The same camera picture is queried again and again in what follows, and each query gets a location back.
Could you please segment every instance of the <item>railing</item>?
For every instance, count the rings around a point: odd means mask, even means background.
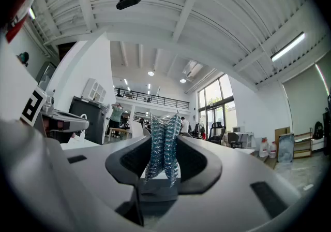
[[[167,107],[173,107],[173,108],[181,108],[181,109],[187,109],[188,110],[188,102],[184,102],[177,99],[172,98],[166,98],[166,97],[160,97],[155,95],[148,95],[146,93],[137,92],[137,91],[129,91],[125,89],[119,89],[114,88],[115,95],[118,97],[125,97],[128,99],[133,99],[141,102],[146,103],[153,103],[158,105],[163,105]]]

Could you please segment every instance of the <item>floor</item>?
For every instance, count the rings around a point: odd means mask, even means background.
[[[277,163],[274,171],[305,195],[316,189],[329,165],[329,156],[317,152],[312,157],[294,159],[290,163]]]
[[[120,138],[116,138],[116,137],[111,137],[110,140],[108,140],[108,136],[105,136],[104,140],[103,140],[103,144],[107,144],[107,143],[116,143],[121,141]]]

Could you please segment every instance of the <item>table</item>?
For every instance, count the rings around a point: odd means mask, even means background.
[[[126,134],[126,139],[128,139],[129,131],[124,130],[124,129],[120,129],[120,128],[109,128],[108,141],[110,141],[110,136],[112,135],[112,132],[113,132],[113,131]]]

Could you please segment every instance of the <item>black slot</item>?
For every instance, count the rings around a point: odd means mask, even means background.
[[[86,159],[87,158],[83,155],[77,155],[77,156],[69,157],[68,161],[69,161],[70,164],[73,164],[73,163],[83,161],[83,160],[86,160]]]
[[[250,186],[271,218],[286,210],[286,204],[266,182],[256,182]]]

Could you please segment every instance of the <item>clear plastic bottle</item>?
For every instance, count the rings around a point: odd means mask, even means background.
[[[269,149],[269,157],[276,158],[276,154],[277,154],[277,146],[275,142],[273,142]]]

